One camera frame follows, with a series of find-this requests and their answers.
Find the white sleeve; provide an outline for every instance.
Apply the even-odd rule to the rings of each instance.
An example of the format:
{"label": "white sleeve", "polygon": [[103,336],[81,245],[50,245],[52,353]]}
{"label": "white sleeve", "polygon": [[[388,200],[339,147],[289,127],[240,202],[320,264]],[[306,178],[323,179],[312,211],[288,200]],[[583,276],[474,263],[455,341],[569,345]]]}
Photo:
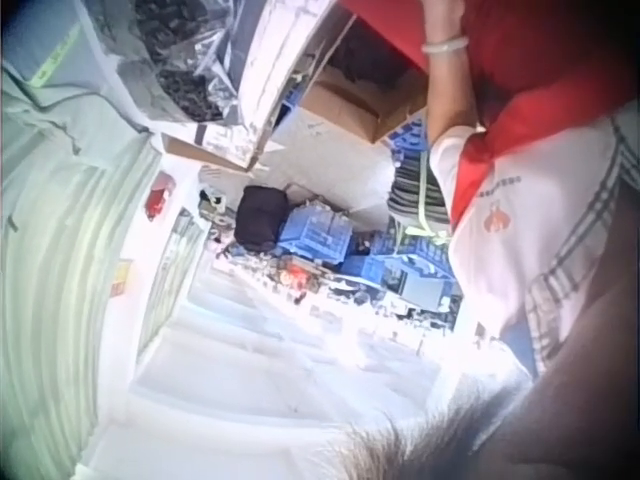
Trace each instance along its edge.
{"label": "white sleeve", "polygon": [[449,213],[451,213],[453,193],[456,189],[460,154],[467,139],[474,133],[476,133],[476,129],[472,127],[453,127],[447,130],[444,135],[431,146],[429,164],[440,185],[444,203]]}

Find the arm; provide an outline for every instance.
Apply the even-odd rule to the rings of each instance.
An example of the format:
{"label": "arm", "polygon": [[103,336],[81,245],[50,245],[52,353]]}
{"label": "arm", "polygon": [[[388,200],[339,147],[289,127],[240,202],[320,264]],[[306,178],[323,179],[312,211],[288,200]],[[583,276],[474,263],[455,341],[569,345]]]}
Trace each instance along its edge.
{"label": "arm", "polygon": [[[462,36],[464,0],[422,0],[427,42],[446,42]],[[466,49],[429,57],[427,133],[435,143],[450,128],[474,128],[477,115]]]}

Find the white shirt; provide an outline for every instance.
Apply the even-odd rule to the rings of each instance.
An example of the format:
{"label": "white shirt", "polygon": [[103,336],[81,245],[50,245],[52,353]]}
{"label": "white shirt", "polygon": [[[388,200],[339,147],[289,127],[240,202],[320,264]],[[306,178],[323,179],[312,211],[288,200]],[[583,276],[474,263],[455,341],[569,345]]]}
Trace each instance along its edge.
{"label": "white shirt", "polygon": [[[539,373],[566,338],[602,255],[619,178],[640,188],[637,102],[498,158],[454,232],[449,259],[466,301],[494,335],[525,308]],[[447,209],[475,130],[432,147]]]}

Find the white tiled floor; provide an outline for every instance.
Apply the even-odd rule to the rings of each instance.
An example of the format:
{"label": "white tiled floor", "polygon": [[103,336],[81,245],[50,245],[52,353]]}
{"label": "white tiled floor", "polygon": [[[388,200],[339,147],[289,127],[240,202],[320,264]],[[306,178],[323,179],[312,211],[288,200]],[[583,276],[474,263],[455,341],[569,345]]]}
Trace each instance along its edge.
{"label": "white tiled floor", "polygon": [[357,229],[386,226],[385,202],[394,170],[387,147],[366,143],[300,108],[273,140],[285,148],[265,154],[251,177],[221,172],[211,179],[212,186],[227,194],[229,206],[237,206],[249,183],[277,188],[295,183],[302,188],[288,191],[294,202],[313,193],[351,212]]}

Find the cardboard box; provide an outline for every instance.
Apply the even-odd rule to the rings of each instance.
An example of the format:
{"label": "cardboard box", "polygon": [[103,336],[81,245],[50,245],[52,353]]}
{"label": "cardboard box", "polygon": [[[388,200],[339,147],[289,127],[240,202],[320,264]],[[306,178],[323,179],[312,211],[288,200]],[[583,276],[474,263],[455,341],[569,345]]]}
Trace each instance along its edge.
{"label": "cardboard box", "polygon": [[178,157],[190,158],[198,162],[212,165],[214,167],[222,168],[230,172],[247,173],[250,169],[242,167],[237,163],[234,163],[226,158],[222,158],[213,152],[209,152],[204,148],[194,145],[193,143],[185,142],[179,138],[172,137],[170,135],[163,134],[162,141],[164,144],[165,152],[171,155],[177,155]]}
{"label": "cardboard box", "polygon": [[426,74],[416,68],[409,70],[394,90],[383,92],[371,82],[350,82],[342,72],[327,66],[300,106],[369,143],[377,143],[426,107],[427,85]]}

